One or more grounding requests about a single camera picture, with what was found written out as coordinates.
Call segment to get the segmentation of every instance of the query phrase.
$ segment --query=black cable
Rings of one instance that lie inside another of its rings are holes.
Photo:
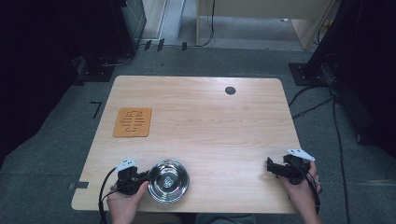
[[[100,193],[99,193],[99,204],[98,204],[98,206],[99,206],[99,213],[100,213],[100,217],[101,217],[101,222],[100,222],[100,223],[104,223],[104,224],[107,224],[107,221],[106,221],[105,209],[104,209],[104,207],[103,207],[103,200],[104,200],[105,197],[107,197],[108,195],[110,195],[110,194],[116,192],[116,190],[114,190],[114,191],[108,193],[104,198],[102,198],[103,190],[105,189],[105,185],[106,185],[106,182],[107,182],[108,178],[110,177],[110,175],[111,175],[115,170],[116,170],[116,167],[114,167],[113,169],[111,169],[110,172],[108,172],[108,174],[107,174],[105,180],[103,181],[102,187],[100,188]]]
[[[308,91],[308,90],[311,90],[311,89],[314,89],[314,88],[316,88],[316,87],[318,87],[318,86],[308,86],[308,87],[305,87],[305,88],[303,88],[302,90],[298,91],[298,92],[294,95],[293,99],[291,99],[291,101],[290,101],[290,103],[289,103],[289,106],[291,106],[291,105],[294,103],[294,101],[297,99],[297,96],[299,96],[301,93],[303,93],[303,92],[305,92],[305,91]]]
[[[126,63],[128,63],[129,61],[131,61],[131,59],[134,57],[133,54],[126,55],[126,56],[129,56],[129,58],[127,60],[125,60],[124,62],[122,62],[122,63],[102,63],[102,66],[103,67],[122,66],[122,65],[125,65]]]
[[[309,172],[307,172],[312,178],[312,181],[309,180],[308,176],[306,176],[306,174],[304,174],[304,172],[296,164],[294,164],[294,162],[289,161],[289,163],[294,168],[296,168],[301,173],[301,175],[305,178],[305,180],[308,182],[308,186],[309,186],[309,188],[311,188],[312,193],[314,194],[315,209],[317,210],[317,214],[318,214],[319,209],[320,209],[320,199],[319,199],[319,195],[318,195],[318,186],[317,186],[317,182],[316,182],[315,178]]]
[[[337,132],[338,145],[339,145],[339,149],[340,149],[341,175],[343,178],[344,198],[345,198],[345,205],[346,205],[346,223],[349,224],[350,216],[349,216],[349,202],[348,202],[348,197],[347,197],[347,179],[346,179],[346,174],[345,174],[345,169],[344,169],[344,152],[343,152],[343,145],[341,142],[341,134],[338,129],[337,117],[335,115],[335,103],[336,103],[336,98],[333,98],[332,117],[334,119],[334,125],[335,125],[335,130]]]
[[[299,118],[299,117],[301,117],[301,116],[304,116],[307,112],[309,112],[309,111],[311,111],[311,110],[314,110],[314,109],[320,107],[321,105],[326,105],[326,104],[329,103],[332,99],[333,99],[333,98],[327,99],[327,100],[323,101],[322,103],[320,103],[320,104],[318,104],[318,105],[315,105],[314,107],[311,107],[311,108],[309,108],[309,109],[307,109],[307,110],[305,110],[305,111],[303,111],[303,112],[300,112],[300,113],[294,115],[292,118],[293,118],[293,119],[297,119],[297,118]]]
[[[203,45],[197,45],[196,47],[204,47],[206,45],[208,45],[210,42],[212,42],[213,37],[215,35],[215,28],[213,25],[213,17],[215,16],[215,5],[216,5],[216,0],[213,0],[213,6],[212,6],[212,24],[211,24],[211,34],[210,37],[207,39],[206,43],[204,43]]]

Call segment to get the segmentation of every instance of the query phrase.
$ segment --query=hand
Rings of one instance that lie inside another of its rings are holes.
[[[308,179],[311,179],[311,175],[315,178],[316,181],[319,180],[317,166],[313,161],[310,162],[309,174],[307,174]],[[280,181],[285,187],[286,191],[289,194],[289,198],[293,203],[294,207],[297,209],[299,214],[301,215],[304,223],[316,224],[321,223],[321,220],[317,214],[315,207],[314,194],[309,188],[308,182],[306,179],[301,182],[299,185],[292,185],[286,177],[280,176]],[[321,186],[316,184],[317,191],[321,191]]]
[[[140,199],[148,191],[148,186],[149,182],[144,182],[134,195],[115,192],[107,196],[107,205],[114,224],[132,223],[139,207]]]

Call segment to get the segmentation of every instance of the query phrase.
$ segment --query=wooden table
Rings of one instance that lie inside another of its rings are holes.
[[[200,18],[211,16],[214,0],[196,0],[196,44],[200,45]],[[335,0],[216,0],[214,16],[292,19],[303,49],[307,49],[332,10]]]
[[[227,87],[236,93],[227,94]],[[152,108],[147,137],[112,136],[122,107]],[[139,172],[175,159],[190,174],[180,201],[157,203],[147,193],[140,211],[294,213],[286,191],[265,167],[267,157],[282,162],[288,148],[300,146],[278,79],[120,76],[81,174],[89,187],[76,189],[72,206],[98,210],[106,174],[130,157]],[[116,174],[108,179],[106,192],[116,180]]]

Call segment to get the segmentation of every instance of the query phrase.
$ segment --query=metal bowl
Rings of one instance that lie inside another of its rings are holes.
[[[190,177],[186,168],[178,161],[158,162],[149,171],[148,191],[160,203],[174,203],[187,191]]]

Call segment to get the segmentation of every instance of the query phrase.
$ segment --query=cork mat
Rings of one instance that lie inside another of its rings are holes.
[[[147,137],[151,121],[151,108],[120,108],[113,137]]]

